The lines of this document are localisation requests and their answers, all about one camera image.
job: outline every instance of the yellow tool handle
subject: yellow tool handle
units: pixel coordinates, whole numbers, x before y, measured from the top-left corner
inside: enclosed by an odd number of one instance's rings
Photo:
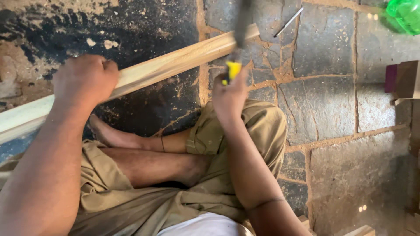
[[[228,85],[231,80],[236,78],[242,69],[242,63],[239,62],[226,61],[226,65],[228,65],[229,74],[227,78],[222,80],[223,85]]]

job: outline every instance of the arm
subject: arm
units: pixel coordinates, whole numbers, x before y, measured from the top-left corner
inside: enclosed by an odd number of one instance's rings
[[[117,80],[117,65],[97,55],[70,58],[54,74],[51,112],[0,192],[1,235],[69,233],[79,207],[83,127]]]
[[[236,196],[257,235],[310,236],[286,202],[241,119],[247,98],[247,75],[242,70],[228,86],[223,86],[218,77],[212,98],[228,143],[229,170]]]

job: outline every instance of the white cloth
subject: white cloth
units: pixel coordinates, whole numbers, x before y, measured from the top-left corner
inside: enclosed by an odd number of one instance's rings
[[[252,233],[226,216],[205,213],[167,227],[157,236],[252,236]]]

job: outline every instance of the khaki pants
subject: khaki pants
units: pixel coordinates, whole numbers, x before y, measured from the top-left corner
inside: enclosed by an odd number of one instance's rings
[[[248,100],[242,119],[265,163],[277,177],[286,142],[284,114],[271,103]],[[154,236],[166,227],[206,212],[224,215],[239,223],[246,220],[230,181],[226,141],[211,103],[202,109],[191,130],[187,152],[214,158],[204,177],[188,190],[134,189],[100,147],[104,146],[97,141],[83,143],[79,212],[69,235]],[[2,163],[0,178],[7,176],[17,162],[12,159]]]

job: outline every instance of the green plastic bottle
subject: green plastic bottle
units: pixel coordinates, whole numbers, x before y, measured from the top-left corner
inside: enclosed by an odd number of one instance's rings
[[[420,34],[420,0],[391,0],[386,12],[409,34]]]

